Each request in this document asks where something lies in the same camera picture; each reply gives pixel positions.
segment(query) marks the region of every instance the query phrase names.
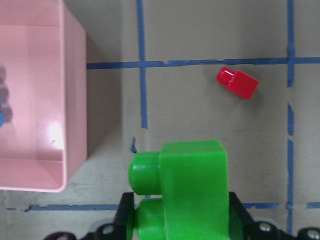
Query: gray floor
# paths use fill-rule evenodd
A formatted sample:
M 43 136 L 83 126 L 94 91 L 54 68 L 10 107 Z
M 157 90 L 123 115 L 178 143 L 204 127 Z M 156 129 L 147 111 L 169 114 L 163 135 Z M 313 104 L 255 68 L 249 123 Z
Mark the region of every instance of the gray floor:
M 87 61 L 139 61 L 134 0 L 66 0 L 87 31 Z M 320 57 L 320 1 L 295 0 L 297 57 Z M 286 0 L 143 1 L 148 61 L 286 58 Z M 140 70 L 87 71 L 89 158 L 60 193 L 1 191 L 3 240 L 42 240 L 58 230 L 82 237 L 114 210 L 35 211 L 30 205 L 115 205 L 130 191 L 127 170 L 136 148 L 158 151 L 164 142 L 218 139 L 228 152 L 229 188 L 244 203 L 276 203 L 249 209 L 287 229 L 287 139 L 294 142 L 293 233 L 320 227 L 320 68 L 295 66 L 287 88 L 287 65 L 233 65 L 260 81 L 253 98 L 241 100 L 215 81 L 223 65 L 146 69 L 148 129 L 141 128 Z M 288 136 L 287 106 L 294 110 Z

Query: green block stud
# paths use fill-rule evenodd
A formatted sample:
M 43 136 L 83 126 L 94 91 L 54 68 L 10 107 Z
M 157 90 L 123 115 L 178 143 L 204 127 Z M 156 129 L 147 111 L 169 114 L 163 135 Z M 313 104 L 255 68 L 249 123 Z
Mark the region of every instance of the green block stud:
M 144 199 L 135 210 L 141 240 L 230 240 L 227 153 L 217 140 L 165 143 L 137 153 L 129 182 Z

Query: red block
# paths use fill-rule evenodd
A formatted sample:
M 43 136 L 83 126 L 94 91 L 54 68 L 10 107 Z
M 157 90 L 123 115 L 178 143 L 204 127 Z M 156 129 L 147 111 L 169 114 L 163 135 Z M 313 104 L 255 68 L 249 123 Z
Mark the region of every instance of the red block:
M 233 71 L 227 67 L 220 69 L 216 76 L 218 83 L 224 85 L 224 87 L 230 92 L 236 94 L 242 99 L 251 99 L 254 94 L 259 81 L 244 73 L 243 71 Z

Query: metal bolt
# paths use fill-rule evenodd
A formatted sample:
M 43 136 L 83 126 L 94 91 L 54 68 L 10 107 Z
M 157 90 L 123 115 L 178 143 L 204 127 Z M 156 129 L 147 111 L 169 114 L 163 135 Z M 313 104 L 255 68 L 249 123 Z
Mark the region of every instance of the metal bolt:
M 264 232 L 270 232 L 271 231 L 271 225 L 267 222 L 262 222 L 259 224 L 259 228 L 261 231 Z
M 309 236 L 309 238 L 314 240 L 320 240 L 320 232 L 314 229 L 309 229 L 306 234 Z
M 104 235 L 107 235 L 107 234 L 112 233 L 113 230 L 114 230 L 114 226 L 113 226 L 113 225 L 107 225 L 107 226 L 105 226 L 104 229 L 102 230 L 102 233 L 103 233 Z

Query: pink bin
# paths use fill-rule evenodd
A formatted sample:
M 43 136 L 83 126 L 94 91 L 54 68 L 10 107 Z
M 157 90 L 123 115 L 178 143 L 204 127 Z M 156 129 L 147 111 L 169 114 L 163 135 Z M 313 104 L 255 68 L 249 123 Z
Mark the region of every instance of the pink bin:
M 85 30 L 62 0 L 1 0 L 0 36 L 0 189 L 62 191 L 87 158 Z

